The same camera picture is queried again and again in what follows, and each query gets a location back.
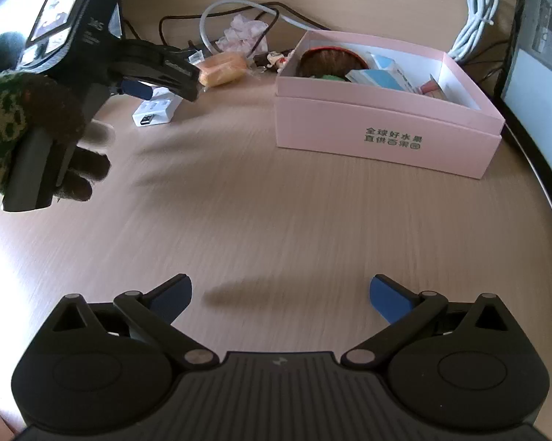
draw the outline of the pink box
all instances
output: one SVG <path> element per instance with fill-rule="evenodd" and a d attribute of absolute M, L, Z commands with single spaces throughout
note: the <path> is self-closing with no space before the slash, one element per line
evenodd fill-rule
<path fill-rule="evenodd" d="M 449 101 L 347 82 L 296 78 L 310 48 L 343 46 L 392 58 L 414 86 L 437 80 Z M 480 179 L 505 122 L 446 53 L 417 44 L 309 31 L 276 79 L 278 146 L 368 157 Z"/>

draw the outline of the hairbrush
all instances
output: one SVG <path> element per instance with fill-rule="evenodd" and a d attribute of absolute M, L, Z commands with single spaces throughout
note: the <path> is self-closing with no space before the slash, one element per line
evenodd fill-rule
<path fill-rule="evenodd" d="M 306 51 L 300 58 L 296 75 L 301 78 L 322 78 L 325 75 L 337 76 L 345 81 L 345 75 L 352 69 L 369 69 L 368 64 L 345 48 L 321 46 Z"/>

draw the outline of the glove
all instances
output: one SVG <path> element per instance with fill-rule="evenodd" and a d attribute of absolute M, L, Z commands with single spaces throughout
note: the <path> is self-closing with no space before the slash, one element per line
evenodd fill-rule
<path fill-rule="evenodd" d="M 4 35 L 0 36 L 0 41 L 4 42 Z M 0 53 L 4 53 L 4 45 L 0 45 Z M 18 56 L 4 58 L 4 61 L 12 66 Z M 44 129 L 59 143 L 74 144 L 84 134 L 86 122 L 72 92 L 54 80 L 32 73 L 0 73 L 0 193 L 7 185 L 13 151 L 32 128 Z M 106 131 L 91 133 L 106 134 Z M 76 147 L 56 195 L 88 200 L 92 195 L 90 182 L 104 179 L 109 169 L 106 156 Z"/>

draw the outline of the red brush rim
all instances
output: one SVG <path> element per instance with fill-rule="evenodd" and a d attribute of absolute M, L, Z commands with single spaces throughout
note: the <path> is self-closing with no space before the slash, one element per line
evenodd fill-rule
<path fill-rule="evenodd" d="M 324 50 L 335 50 L 335 51 L 343 51 L 347 54 L 351 54 L 354 58 L 357 58 L 357 60 L 360 62 L 360 64 L 363 66 L 364 69 L 369 69 L 368 63 L 362 59 L 362 57 L 359 54 L 354 53 L 351 50 L 348 50 L 346 48 L 341 48 L 339 46 L 319 46 L 317 48 L 311 48 L 310 50 L 305 51 L 305 54 L 302 55 L 299 61 L 299 66 L 302 64 L 302 60 L 311 55 L 312 53 L 316 53 L 317 51 L 324 51 Z"/>

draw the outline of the ribbed black surface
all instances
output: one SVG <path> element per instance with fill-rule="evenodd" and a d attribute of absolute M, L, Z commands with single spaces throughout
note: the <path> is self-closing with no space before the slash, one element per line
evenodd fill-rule
<path fill-rule="evenodd" d="M 21 439 L 65 436 L 30 429 Z M 474 436 L 423 424 L 394 404 L 377 376 L 346 370 L 331 353 L 231 353 L 213 371 L 185 375 L 150 418 L 115 433 L 74 439 L 545 441 L 530 426 Z"/>

